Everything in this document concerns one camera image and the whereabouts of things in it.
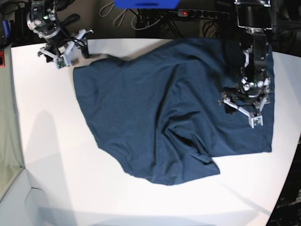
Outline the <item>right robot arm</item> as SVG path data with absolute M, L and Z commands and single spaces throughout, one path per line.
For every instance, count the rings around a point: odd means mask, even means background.
M 44 56 L 46 62 L 53 62 L 57 69 L 71 66 L 72 51 L 77 48 L 85 59 L 92 58 L 89 53 L 87 35 L 93 30 L 81 29 L 69 33 L 67 27 L 80 20 L 80 15 L 71 14 L 63 21 L 58 19 L 58 12 L 68 8 L 72 0 L 32 0 L 27 14 L 28 28 L 46 41 L 38 56 Z

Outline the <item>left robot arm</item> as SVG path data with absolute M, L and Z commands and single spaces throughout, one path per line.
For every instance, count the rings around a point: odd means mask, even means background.
M 269 0 L 236 0 L 237 24 L 246 32 L 240 45 L 245 62 L 240 67 L 240 83 L 224 87 L 221 93 L 226 113 L 245 115 L 252 128 L 263 124 L 262 110 L 269 102 L 271 79 L 267 70 L 269 43 L 267 31 L 272 29 Z

